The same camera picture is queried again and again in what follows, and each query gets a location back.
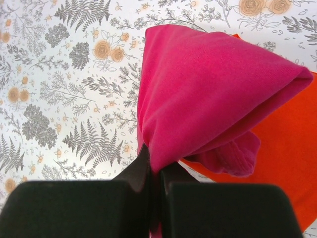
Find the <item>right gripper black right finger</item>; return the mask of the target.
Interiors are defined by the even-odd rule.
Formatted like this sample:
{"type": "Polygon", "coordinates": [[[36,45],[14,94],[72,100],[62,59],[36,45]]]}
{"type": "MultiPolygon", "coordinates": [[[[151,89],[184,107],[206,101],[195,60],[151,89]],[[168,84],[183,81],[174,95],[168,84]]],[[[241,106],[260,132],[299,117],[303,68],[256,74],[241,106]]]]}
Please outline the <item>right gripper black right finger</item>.
{"type": "Polygon", "coordinates": [[[160,172],[165,238],[300,238],[287,195],[277,186],[207,183],[173,163],[160,172]]]}

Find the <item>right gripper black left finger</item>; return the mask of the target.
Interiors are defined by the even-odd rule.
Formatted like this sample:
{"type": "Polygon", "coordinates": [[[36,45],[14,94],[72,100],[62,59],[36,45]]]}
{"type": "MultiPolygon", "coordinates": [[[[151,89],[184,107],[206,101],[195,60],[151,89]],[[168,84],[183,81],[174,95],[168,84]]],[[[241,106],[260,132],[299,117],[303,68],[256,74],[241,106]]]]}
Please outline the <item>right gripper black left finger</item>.
{"type": "Polygon", "coordinates": [[[29,181],[0,214],[3,238],[147,238],[149,151],[111,180],[29,181]]]}

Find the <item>magenta t shirt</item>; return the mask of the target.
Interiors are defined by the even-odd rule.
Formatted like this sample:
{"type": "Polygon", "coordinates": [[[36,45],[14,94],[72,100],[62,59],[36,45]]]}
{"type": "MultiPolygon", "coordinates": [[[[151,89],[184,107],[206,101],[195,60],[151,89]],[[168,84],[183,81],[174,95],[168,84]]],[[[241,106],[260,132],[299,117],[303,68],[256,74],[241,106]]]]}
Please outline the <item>magenta t shirt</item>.
{"type": "Polygon", "coordinates": [[[237,35],[145,32],[137,138],[151,167],[182,160],[216,182],[270,183],[302,230],[317,217],[317,75],[237,35]]]}

